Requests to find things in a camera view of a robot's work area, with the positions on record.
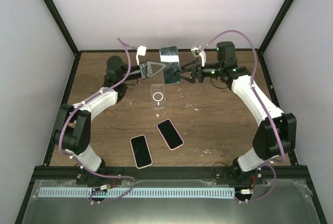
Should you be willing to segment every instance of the smartphone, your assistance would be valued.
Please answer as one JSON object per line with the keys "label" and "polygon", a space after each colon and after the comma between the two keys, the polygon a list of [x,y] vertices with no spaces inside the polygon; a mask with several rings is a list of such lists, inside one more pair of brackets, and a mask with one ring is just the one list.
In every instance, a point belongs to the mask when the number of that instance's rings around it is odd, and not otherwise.
{"label": "smartphone", "polygon": [[157,128],[170,150],[175,150],[176,148],[183,146],[184,141],[170,119],[157,124]]}
{"label": "smartphone", "polygon": [[181,81],[181,76],[176,74],[180,71],[178,49],[176,46],[160,49],[161,62],[166,64],[163,69],[163,78],[165,84],[178,83]]}
{"label": "smartphone", "polygon": [[140,168],[148,167],[152,164],[147,139],[144,135],[139,135],[130,139],[134,156],[135,166]]}

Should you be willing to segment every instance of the white bracket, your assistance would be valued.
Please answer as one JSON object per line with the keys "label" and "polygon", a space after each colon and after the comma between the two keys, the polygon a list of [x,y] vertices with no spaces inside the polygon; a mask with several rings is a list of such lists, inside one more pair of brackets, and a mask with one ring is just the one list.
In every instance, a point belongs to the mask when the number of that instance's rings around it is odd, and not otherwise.
{"label": "white bracket", "polygon": [[199,46],[199,47],[192,47],[191,51],[192,51],[194,57],[200,57],[200,59],[201,59],[201,66],[204,67],[204,64],[206,63],[206,53],[204,51],[199,52],[200,49],[201,49],[201,46]]}
{"label": "white bracket", "polygon": [[137,48],[137,52],[136,52],[136,64],[139,65],[140,61],[139,61],[139,56],[145,56],[146,55],[146,50],[147,50],[147,47],[146,46],[139,46]]}

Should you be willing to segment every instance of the wire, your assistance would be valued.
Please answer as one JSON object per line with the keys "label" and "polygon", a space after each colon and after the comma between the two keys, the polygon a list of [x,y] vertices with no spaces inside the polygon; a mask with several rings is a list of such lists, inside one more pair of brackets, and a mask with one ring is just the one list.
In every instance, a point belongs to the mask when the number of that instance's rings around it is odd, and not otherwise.
{"label": "wire", "polygon": [[139,83],[139,80],[137,80],[137,79],[132,80],[132,81],[136,81],[136,83],[125,83],[124,82],[124,84],[129,85],[129,86],[135,86],[135,85],[137,85]]}
{"label": "wire", "polygon": [[[126,52],[126,55],[127,55],[127,60],[128,60],[128,69],[127,69],[127,73],[126,75],[124,76],[124,78],[122,80],[120,80],[119,82],[117,82],[116,84],[112,85],[111,87],[107,88],[107,89],[104,89],[103,91],[98,91],[97,93],[93,94],[92,96],[90,96],[89,98],[87,98],[85,101],[83,101],[76,109],[74,109],[74,111],[69,115],[69,117],[67,118],[65,124],[63,125],[63,128],[62,128],[62,131],[61,131],[61,134],[60,134],[60,138],[59,138],[59,144],[58,144],[58,147],[59,147],[59,152],[61,154],[64,154],[64,155],[70,155],[70,154],[67,154],[67,153],[64,153],[62,151],[62,141],[63,141],[63,136],[65,134],[65,131],[66,131],[66,128],[68,126],[68,123],[70,122],[70,120],[73,118],[73,116],[75,115],[75,113],[81,108],[83,107],[84,104],[86,103],[89,103],[91,102],[93,99],[95,99],[96,97],[98,97],[101,93],[105,93],[105,92],[108,92],[110,90],[112,90],[113,88],[117,87],[119,84],[123,83],[127,77],[129,76],[130,74],[130,71],[131,71],[131,58],[130,58],[130,54],[126,48],[126,46],[129,46],[127,44],[125,44],[120,38],[118,38],[118,41],[121,43],[121,45],[123,46],[123,48],[125,49],[125,52]],[[77,162],[80,164],[80,166],[83,166],[83,164],[78,160],[76,159]],[[109,201],[103,201],[103,203],[106,203],[106,202],[113,202],[113,201],[116,201],[120,198],[122,198],[123,196],[127,195],[128,193],[130,193],[134,186],[135,186],[135,179],[131,176],[106,176],[106,175],[102,175],[100,173],[96,173],[95,171],[92,171],[90,170],[89,168],[83,166],[83,168],[88,171],[89,173],[93,174],[93,175],[96,175],[96,176],[99,176],[99,177],[102,177],[102,178],[109,178],[109,179],[130,179],[133,181],[133,185],[130,187],[129,190],[127,190],[125,193],[123,193],[122,195],[116,197],[116,198],[113,198]]]}
{"label": "wire", "polygon": [[217,161],[217,162],[215,162],[215,163],[213,164],[213,166],[212,166],[212,174],[213,174],[214,176],[216,176],[216,174],[214,173],[213,169],[214,169],[215,164],[218,164],[218,163],[223,164],[224,166],[227,167],[227,169],[229,169],[229,166],[228,166],[226,163],[223,163],[223,162],[221,162],[221,161]]}
{"label": "wire", "polygon": [[272,172],[273,172],[273,175],[274,175],[273,185],[272,185],[272,187],[270,188],[270,190],[267,191],[267,193],[265,193],[265,194],[263,194],[263,195],[261,195],[261,196],[255,198],[255,199],[250,199],[250,200],[248,200],[248,202],[255,202],[255,201],[258,201],[258,200],[261,200],[261,199],[265,198],[265,197],[268,196],[268,195],[274,190],[274,188],[275,188],[275,185],[276,185],[276,172],[275,172],[274,168],[271,166],[271,164],[264,164],[264,165],[262,165],[261,167],[264,167],[264,166],[269,167],[269,168],[272,170]]}
{"label": "wire", "polygon": [[268,120],[270,121],[270,124],[273,128],[273,132],[274,132],[274,135],[275,135],[275,138],[276,138],[276,141],[277,141],[277,144],[279,146],[279,149],[280,149],[280,153],[281,153],[281,160],[278,160],[278,159],[273,159],[274,161],[277,161],[279,163],[284,163],[285,162],[285,151],[283,149],[283,146],[282,146],[282,142],[281,142],[281,139],[280,139],[280,136],[277,132],[277,129],[276,129],[276,126],[274,124],[274,121],[273,121],[273,118],[271,116],[271,114],[268,112],[266,106],[264,105],[264,103],[262,102],[262,100],[260,99],[258,93],[256,92],[255,90],[255,87],[253,86],[253,83],[254,83],[254,75],[255,75],[255,72],[257,70],[257,66],[258,66],[258,56],[257,56],[257,52],[255,51],[255,48],[254,48],[254,45],[252,44],[251,40],[242,32],[238,31],[238,30],[227,30],[227,31],[224,31],[220,34],[218,34],[217,36],[215,36],[212,40],[210,40],[204,47],[202,47],[199,52],[203,51],[204,49],[206,49],[212,42],[214,42],[217,38],[219,38],[221,35],[224,35],[226,33],[237,33],[237,34],[240,34],[241,36],[243,36],[247,41],[248,43],[250,44],[251,46],[251,49],[252,49],[252,52],[253,52],[253,55],[254,55],[254,68],[253,68],[253,72],[252,72],[252,75],[251,75],[251,87],[252,87],[252,90],[256,96],[256,98],[258,99],[259,103],[261,104],[263,110],[265,111],[266,115],[267,115],[267,118]]}
{"label": "wire", "polygon": [[[119,195],[119,196],[116,197],[116,198],[112,198],[112,199],[107,200],[107,201],[104,200],[104,201],[102,201],[101,203],[108,203],[108,202],[114,202],[114,201],[116,201],[116,200],[119,200],[119,199],[121,199],[122,197],[124,197],[125,195],[129,194],[129,193],[134,189],[134,186],[135,186],[136,180],[135,180],[134,177],[132,177],[132,176],[106,176],[106,175],[102,175],[102,174],[100,174],[100,173],[96,173],[96,172],[94,172],[94,171],[92,171],[92,170],[90,170],[90,169],[88,169],[88,168],[86,168],[86,167],[84,167],[84,169],[87,170],[89,173],[92,173],[93,175],[96,175],[96,176],[99,176],[99,177],[103,177],[103,178],[109,178],[109,179],[130,179],[130,180],[133,181],[133,185],[131,185],[130,189],[128,189],[125,193]],[[101,192],[101,191],[102,191],[102,190],[98,190],[98,191],[93,192],[93,193],[90,195],[90,198],[89,198],[89,199],[90,199],[92,202],[94,202],[94,201],[92,200],[92,197],[94,196],[94,194],[96,194],[96,193],[98,193],[98,192]]]}
{"label": "wire", "polygon": [[227,86],[227,87],[224,87],[224,88],[216,86],[216,85],[213,83],[212,78],[210,78],[210,83],[211,83],[215,88],[220,89],[220,90],[223,90],[223,89],[227,89],[227,88],[228,88],[228,86]]}
{"label": "wire", "polygon": [[255,177],[254,177],[254,175],[251,175],[250,177],[251,177],[251,179],[252,179],[252,181],[253,181],[253,186],[252,186],[252,188],[253,188],[253,191],[254,191],[254,188],[255,188]]}

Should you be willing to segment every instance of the wooden surface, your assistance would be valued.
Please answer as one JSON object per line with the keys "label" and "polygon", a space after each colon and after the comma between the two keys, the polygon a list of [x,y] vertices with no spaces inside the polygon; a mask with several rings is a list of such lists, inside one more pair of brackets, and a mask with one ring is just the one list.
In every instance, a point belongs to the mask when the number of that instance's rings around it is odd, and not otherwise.
{"label": "wooden surface", "polygon": [[[84,53],[74,79],[68,103],[80,102],[103,84],[106,61],[124,53]],[[181,65],[193,60],[191,52],[180,52]],[[237,52],[238,64],[252,71],[252,52]],[[135,53],[131,53],[135,63]],[[147,53],[145,60],[158,61],[159,53]],[[207,52],[207,62],[216,61],[216,53]],[[260,65],[255,81],[269,96]],[[213,80],[224,86],[219,80]],[[165,85],[166,108],[151,107],[150,86],[163,83],[162,73],[129,86],[125,97],[92,122],[91,146],[108,166],[134,166],[130,138],[144,134],[152,155],[152,166],[212,166],[216,161],[231,164],[235,157],[252,147],[257,124],[249,109],[229,89],[219,90],[210,84],[181,81]],[[171,119],[184,140],[184,145],[170,151],[156,124]],[[55,149],[52,166],[70,166],[75,162]]]}

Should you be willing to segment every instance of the black phone screen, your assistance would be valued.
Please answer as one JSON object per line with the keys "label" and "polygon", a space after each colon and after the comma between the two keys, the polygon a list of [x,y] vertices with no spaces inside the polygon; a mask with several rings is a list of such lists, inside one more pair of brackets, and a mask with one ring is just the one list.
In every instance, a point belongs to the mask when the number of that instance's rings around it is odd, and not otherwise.
{"label": "black phone screen", "polygon": [[144,135],[132,138],[131,146],[137,168],[143,168],[152,164],[146,137]]}
{"label": "black phone screen", "polygon": [[171,150],[184,144],[184,141],[170,120],[160,122],[157,124],[157,128]]}

